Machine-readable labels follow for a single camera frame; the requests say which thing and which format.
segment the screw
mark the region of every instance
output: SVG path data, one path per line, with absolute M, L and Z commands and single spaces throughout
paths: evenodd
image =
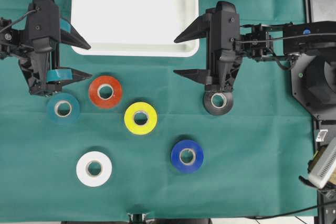
M 10 34 L 5 34 L 5 39 L 6 40 L 11 40 L 12 39 L 12 36 Z

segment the black cable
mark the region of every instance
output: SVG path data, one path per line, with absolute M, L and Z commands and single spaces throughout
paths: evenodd
M 321 207 L 332 205 L 332 204 L 335 204 L 335 203 L 336 203 L 336 200 L 333 200 L 333 201 L 323 203 L 323 204 L 319 204 L 319 205 L 316 205 L 316 206 L 307 207 L 307 208 L 303 208 L 303 209 L 292 211 L 292 212 L 285 212 L 284 214 L 278 214 L 278 215 L 273 215 L 273 216 L 264 216 L 264 217 L 246 217 L 246 218 L 253 219 L 253 220 L 272 219 L 272 218 L 277 218 L 277 217 L 282 217 L 282 216 L 287 216 L 287 215 L 298 214 L 300 212 L 309 211 L 309 210 L 312 210 L 312 209 L 315 209 L 315 208 L 321 208 Z
M 26 16 L 28 16 L 31 13 L 36 12 L 36 10 L 30 10 L 28 12 L 26 12 L 23 16 L 21 16 L 20 18 L 18 18 L 17 20 L 15 20 L 14 22 L 8 24 L 7 26 L 5 26 L 4 28 L 2 28 L 0 30 L 0 33 L 4 32 L 6 29 L 10 28 L 11 26 L 15 25 L 16 23 L 19 23 L 21 20 L 23 20 Z
M 295 36 L 288 36 L 288 37 L 279 37 L 273 39 L 263 39 L 263 40 L 235 40 L 236 43 L 246 44 L 246 43 L 259 43 L 259 42 L 271 42 L 276 40 L 284 40 L 284 39 L 296 39 L 296 38 L 305 38 L 310 36 L 330 36 L 335 35 L 336 33 L 319 33 L 319 34 L 302 34 L 302 35 L 295 35 Z
M 282 70 L 284 70 L 284 71 L 290 71 L 290 70 L 293 69 L 293 67 L 294 67 L 295 64 L 296 64 L 296 60 L 292 61 L 292 62 L 291 62 L 291 65 L 290 65 L 289 67 L 286 67 L 286 66 L 284 66 L 284 65 L 281 64 L 281 62 L 280 62 L 278 56 L 276 55 L 276 53 L 275 53 L 271 48 L 268 48 L 268 50 L 269 50 L 270 53 L 273 55 L 272 58 L 275 59 L 277 65 L 278 65 Z
M 295 216 L 298 220 L 300 220 L 302 223 L 307 224 L 305 221 L 301 220 L 299 217 Z

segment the teal tape roll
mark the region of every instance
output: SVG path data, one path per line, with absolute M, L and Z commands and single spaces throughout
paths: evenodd
M 69 111 L 61 114 L 59 108 L 62 104 L 67 104 Z M 57 124 L 70 124 L 79 117 L 80 108 L 77 99 L 66 93 L 53 95 L 47 104 L 47 116 Z
M 72 80 L 71 69 L 52 69 L 47 71 L 47 82 Z

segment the blue tape roll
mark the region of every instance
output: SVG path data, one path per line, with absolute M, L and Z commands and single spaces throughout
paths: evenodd
M 70 112 L 67 115 L 61 115 L 58 113 L 58 107 L 63 103 L 68 104 L 70 107 Z M 57 124 L 73 123 L 79 117 L 79 112 L 79 103 L 71 94 L 55 94 L 51 97 L 47 104 L 47 116 Z
M 188 164 L 183 163 L 180 157 L 180 154 L 184 149 L 190 150 L 194 154 L 194 160 Z M 197 171 L 201 167 L 203 159 L 204 155 L 202 148 L 192 140 L 179 141 L 172 149 L 172 164 L 181 173 L 193 173 Z
M 72 80 L 71 69 L 52 69 L 47 71 L 47 82 Z

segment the yellow tape roll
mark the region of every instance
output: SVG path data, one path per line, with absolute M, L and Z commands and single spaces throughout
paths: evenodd
M 139 125 L 134 121 L 134 116 L 137 113 L 144 113 L 147 116 L 147 121 L 143 125 Z M 158 117 L 155 109 L 145 102 L 136 102 L 129 106 L 125 112 L 124 121 L 127 129 L 136 135 L 145 135 L 150 133 L 158 122 Z

